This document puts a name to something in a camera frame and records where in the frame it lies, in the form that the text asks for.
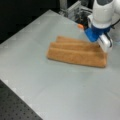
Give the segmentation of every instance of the light gray table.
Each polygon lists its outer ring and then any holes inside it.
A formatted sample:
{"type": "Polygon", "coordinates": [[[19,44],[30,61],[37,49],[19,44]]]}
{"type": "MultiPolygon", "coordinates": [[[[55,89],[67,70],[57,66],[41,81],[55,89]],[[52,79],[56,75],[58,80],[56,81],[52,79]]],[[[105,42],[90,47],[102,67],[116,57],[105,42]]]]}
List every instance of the light gray table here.
{"type": "Polygon", "coordinates": [[[120,46],[105,69],[70,65],[46,58],[58,35],[87,40],[48,11],[0,45],[0,78],[44,120],[120,120],[120,46]]]}

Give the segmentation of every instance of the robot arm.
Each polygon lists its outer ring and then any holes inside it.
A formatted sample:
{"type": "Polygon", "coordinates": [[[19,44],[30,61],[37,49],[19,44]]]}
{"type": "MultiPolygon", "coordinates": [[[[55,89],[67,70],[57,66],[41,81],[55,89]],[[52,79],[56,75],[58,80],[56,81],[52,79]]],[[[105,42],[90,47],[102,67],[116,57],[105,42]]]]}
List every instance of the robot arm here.
{"type": "Polygon", "coordinates": [[[91,42],[98,42],[104,52],[112,49],[113,42],[108,36],[114,13],[120,14],[120,0],[95,0],[90,28],[85,30],[91,42]]]}

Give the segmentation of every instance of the dark background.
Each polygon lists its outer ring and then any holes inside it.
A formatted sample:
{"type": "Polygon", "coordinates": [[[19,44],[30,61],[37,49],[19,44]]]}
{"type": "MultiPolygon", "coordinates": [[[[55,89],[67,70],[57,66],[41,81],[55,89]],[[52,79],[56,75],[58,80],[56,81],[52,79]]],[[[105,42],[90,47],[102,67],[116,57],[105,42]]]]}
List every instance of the dark background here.
{"type": "MultiPolygon", "coordinates": [[[[69,6],[77,0],[68,0],[69,6]]],[[[59,0],[0,0],[0,43],[48,9],[59,12],[59,0]]]]}

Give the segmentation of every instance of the cable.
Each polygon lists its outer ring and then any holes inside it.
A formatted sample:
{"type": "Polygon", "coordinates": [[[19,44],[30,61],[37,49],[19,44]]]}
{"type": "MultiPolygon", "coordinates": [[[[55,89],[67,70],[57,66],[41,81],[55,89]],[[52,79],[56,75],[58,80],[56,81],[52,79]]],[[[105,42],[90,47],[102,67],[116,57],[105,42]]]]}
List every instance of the cable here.
{"type": "Polygon", "coordinates": [[[111,27],[114,28],[114,26],[115,26],[116,24],[118,24],[119,22],[120,22],[120,19],[119,19],[116,23],[112,24],[111,27]]]}

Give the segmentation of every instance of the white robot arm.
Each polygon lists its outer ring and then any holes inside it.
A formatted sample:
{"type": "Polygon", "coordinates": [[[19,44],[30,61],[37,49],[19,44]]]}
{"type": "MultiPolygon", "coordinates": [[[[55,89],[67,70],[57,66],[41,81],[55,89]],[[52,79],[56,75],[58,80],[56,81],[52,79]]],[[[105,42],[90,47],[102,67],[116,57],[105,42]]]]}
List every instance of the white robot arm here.
{"type": "Polygon", "coordinates": [[[90,28],[85,31],[91,42],[98,41],[104,52],[112,49],[113,42],[108,36],[114,13],[120,15],[120,0],[95,0],[90,28]]]}

